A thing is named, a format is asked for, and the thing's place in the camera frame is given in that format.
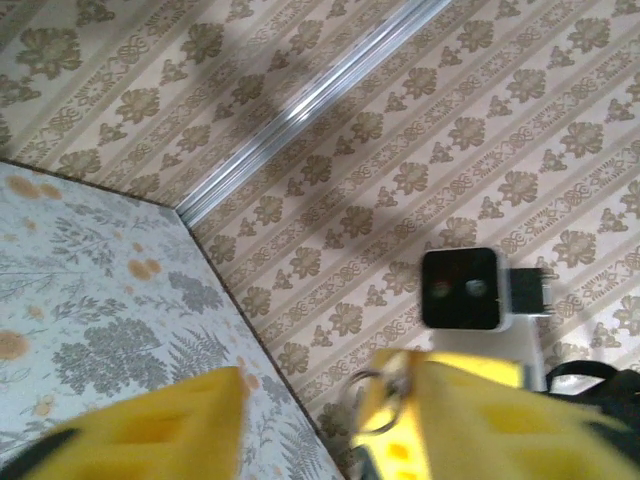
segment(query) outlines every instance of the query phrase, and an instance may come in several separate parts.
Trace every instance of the aluminum strip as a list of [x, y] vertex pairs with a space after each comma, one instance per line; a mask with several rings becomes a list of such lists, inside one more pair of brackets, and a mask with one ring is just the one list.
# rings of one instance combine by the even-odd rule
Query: aluminum strip
[[450, 2], [408, 0], [178, 205], [187, 227], [194, 227]]

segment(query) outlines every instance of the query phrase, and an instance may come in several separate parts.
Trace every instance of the wall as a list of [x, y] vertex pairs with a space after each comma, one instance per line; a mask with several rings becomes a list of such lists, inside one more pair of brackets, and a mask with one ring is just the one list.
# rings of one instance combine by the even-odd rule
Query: wall
[[428, 348], [427, 249], [553, 278], [547, 366], [640, 368], [640, 5], [455, 0], [195, 228], [336, 455], [344, 380]]
[[0, 463], [70, 417], [237, 365], [240, 478], [342, 478], [174, 212], [6, 164], [0, 211]]
[[9, 0], [0, 155], [175, 206], [401, 3]]

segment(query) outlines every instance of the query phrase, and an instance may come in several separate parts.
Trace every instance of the yellow object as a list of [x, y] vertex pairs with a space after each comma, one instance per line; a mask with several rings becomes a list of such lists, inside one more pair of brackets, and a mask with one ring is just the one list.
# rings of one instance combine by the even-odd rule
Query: yellow object
[[[398, 353], [377, 352], [372, 368], [384, 370]], [[587, 424], [618, 432], [626, 427], [592, 410], [513, 388], [524, 378], [516, 365], [448, 353], [403, 355], [412, 389], [396, 425], [352, 439], [372, 462], [375, 474], [366, 478], [638, 479], [635, 466]], [[380, 427], [393, 415], [382, 383], [372, 380], [365, 392], [360, 431]]]
[[227, 480], [238, 470], [245, 386], [236, 367], [57, 426], [79, 433], [28, 480]]

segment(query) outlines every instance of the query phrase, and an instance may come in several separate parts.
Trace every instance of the floral wallpaper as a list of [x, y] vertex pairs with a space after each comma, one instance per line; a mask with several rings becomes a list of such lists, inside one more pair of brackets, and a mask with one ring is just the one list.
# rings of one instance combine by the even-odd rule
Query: floral wallpaper
[[4, 0], [0, 156], [176, 206], [402, 3]]
[[239, 478], [342, 478], [174, 212], [7, 164], [0, 210], [1, 461], [70, 417], [237, 365]]
[[430, 346], [427, 249], [544, 268], [548, 368], [640, 369], [639, 32], [636, 0], [453, 0], [195, 226], [339, 461], [345, 379]]

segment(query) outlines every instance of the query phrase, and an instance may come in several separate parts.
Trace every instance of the black bag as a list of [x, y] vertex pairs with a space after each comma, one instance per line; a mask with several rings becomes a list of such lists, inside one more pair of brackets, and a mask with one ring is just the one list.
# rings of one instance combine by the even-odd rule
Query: black bag
[[[577, 395], [551, 393], [553, 381], [563, 375], [584, 375], [602, 381]], [[590, 426], [640, 467], [640, 373], [618, 370], [606, 363], [591, 360], [562, 363], [547, 374], [546, 395], [597, 408], [602, 414], [627, 425], [628, 432], [619, 432], [600, 424]]]

